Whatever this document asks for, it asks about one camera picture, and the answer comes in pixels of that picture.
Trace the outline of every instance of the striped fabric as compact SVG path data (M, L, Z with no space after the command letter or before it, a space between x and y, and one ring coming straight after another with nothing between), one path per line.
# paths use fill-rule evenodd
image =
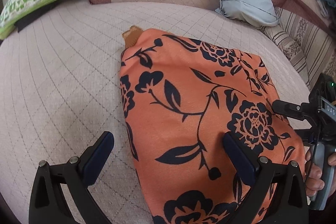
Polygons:
M312 89L320 73L336 80L336 41L308 20L278 8L280 24L264 27L263 33L286 55Z

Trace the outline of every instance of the metal screw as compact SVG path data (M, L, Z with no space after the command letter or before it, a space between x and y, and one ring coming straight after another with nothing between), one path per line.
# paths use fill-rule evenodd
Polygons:
M298 167L299 166L299 164L296 161L294 161L294 160L291 161L291 165L293 167Z
M260 162L263 163L263 164L268 163L268 158L266 158L265 156L261 156L261 157L259 158L259 160L260 160Z
M45 160L41 160L40 162L39 162L39 167L43 167L43 166L45 166L47 164L47 162L45 161Z
M70 158L70 160L69 160L69 162L71 163L71 164L75 164L76 162L78 162L78 157L71 157Z

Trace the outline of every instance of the black cable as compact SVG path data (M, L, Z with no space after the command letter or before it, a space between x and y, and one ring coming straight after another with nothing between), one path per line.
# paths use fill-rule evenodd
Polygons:
M318 141L319 141L319 138L320 138L320 133L321 133L321 124L319 123L318 125L318 134L317 134L317 138L315 140L315 144L314 144L314 150L313 150L313 155L311 156L310 160L311 160L311 163L310 163L310 166L309 166L309 170L307 172L307 175L306 175L306 178L304 180L304 184L306 185L306 182L307 182L307 179L309 178L309 175L310 175L310 172L311 172L311 168L313 167L313 161L314 161L314 158L315 158L315 153L316 153L316 150L317 150L317 144L318 144Z

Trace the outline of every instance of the orange garment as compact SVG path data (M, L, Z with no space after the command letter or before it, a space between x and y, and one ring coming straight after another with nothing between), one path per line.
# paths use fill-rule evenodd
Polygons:
M302 141L272 112L278 94L259 56L149 29L121 61L128 137L154 224L221 224L239 206L249 186L222 147L226 132L303 172Z

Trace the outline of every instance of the gray handle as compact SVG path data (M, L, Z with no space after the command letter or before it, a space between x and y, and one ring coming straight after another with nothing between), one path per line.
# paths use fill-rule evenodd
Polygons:
M313 155L314 146L310 147L311 156ZM336 152L336 148L331 145L317 144L315 158L313 163L322 169L321 180L324 181L324 188L310 198L309 209L322 211L326 206L328 195L334 178L335 166L328 164L328 158Z

